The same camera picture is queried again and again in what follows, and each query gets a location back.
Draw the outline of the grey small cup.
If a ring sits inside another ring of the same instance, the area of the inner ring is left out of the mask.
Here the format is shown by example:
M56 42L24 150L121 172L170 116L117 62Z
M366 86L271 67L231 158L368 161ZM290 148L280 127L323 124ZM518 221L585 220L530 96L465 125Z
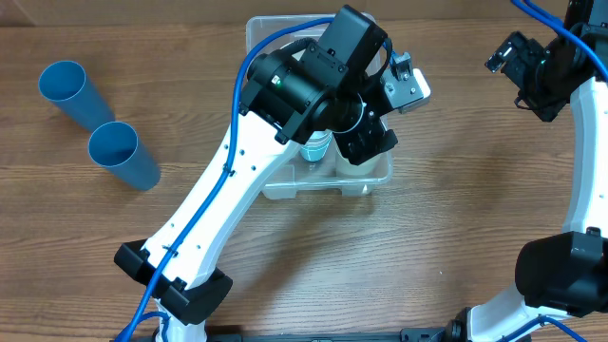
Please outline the grey small cup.
M331 131L315 131L312 136L309 138L308 143L321 143L323 144L325 141L329 141L332 138Z

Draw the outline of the cream tumbler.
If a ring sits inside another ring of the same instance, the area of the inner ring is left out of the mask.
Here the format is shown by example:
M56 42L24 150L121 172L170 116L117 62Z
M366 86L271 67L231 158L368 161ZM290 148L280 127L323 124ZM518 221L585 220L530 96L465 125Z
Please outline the cream tumbler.
M335 172L338 177L353 179L375 178L375 170L380 163L382 155L374 156L370 160L365 161L360 165L354 165L351 164L348 159L342 156L337 143L334 145Z

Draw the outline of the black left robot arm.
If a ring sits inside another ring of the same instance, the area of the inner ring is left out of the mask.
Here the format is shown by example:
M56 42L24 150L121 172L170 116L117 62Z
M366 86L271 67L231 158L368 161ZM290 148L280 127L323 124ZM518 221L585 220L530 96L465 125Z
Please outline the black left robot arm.
M304 26L285 47L259 42L242 62L230 124L215 156L172 217L151 237L124 243L114 260L145 290L119 339L149 318L160 341L202 341L204 323L232 287L217 263L229 236L266 182L317 132L330 133L340 155L361 165L390 151L383 123L428 100L430 87L388 34L350 6L320 20L318 38Z

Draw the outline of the clear plastic storage bin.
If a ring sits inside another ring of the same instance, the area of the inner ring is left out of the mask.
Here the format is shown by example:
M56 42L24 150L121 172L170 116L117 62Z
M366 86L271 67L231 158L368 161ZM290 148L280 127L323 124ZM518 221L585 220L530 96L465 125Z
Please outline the clear plastic storage bin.
M246 24L246 50L251 51L267 36L288 27L320 19L320 14L254 16ZM390 152L382 155L375 178L341 178L335 172L335 141L330 141L325 157L318 162L305 161L299 151L268 180L262 189L269 200L293 199L299 192L338 189L344 196L366 196L376 186L387 183L393 174Z

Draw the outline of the dark blue tumbler front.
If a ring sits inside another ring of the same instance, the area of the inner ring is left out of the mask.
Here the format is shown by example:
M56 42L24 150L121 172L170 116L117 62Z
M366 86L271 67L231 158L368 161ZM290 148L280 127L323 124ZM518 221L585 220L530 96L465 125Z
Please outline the dark blue tumbler front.
M140 191L155 187L161 169L137 131L128 123L109 122L90 136L89 157L127 185Z

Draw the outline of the light blue small cup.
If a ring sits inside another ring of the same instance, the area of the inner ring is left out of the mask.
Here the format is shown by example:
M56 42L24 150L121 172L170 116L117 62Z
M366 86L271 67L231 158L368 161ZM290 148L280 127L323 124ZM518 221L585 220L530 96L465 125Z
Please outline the light blue small cup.
M307 162L319 162L325 157L329 146L329 143L323 145L303 145L299 153Z

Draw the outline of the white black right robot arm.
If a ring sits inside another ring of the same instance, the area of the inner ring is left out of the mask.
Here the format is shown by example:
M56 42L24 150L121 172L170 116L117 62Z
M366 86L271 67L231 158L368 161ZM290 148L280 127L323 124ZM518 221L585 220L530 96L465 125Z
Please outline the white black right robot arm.
M515 280L484 304L465 308L434 341L528 341L572 317L607 311L607 4L572 1L559 18L531 1L515 7L551 28L547 46L512 32L489 57L519 89L515 105L546 123L568 106L574 120L572 188L559 234L526 243Z

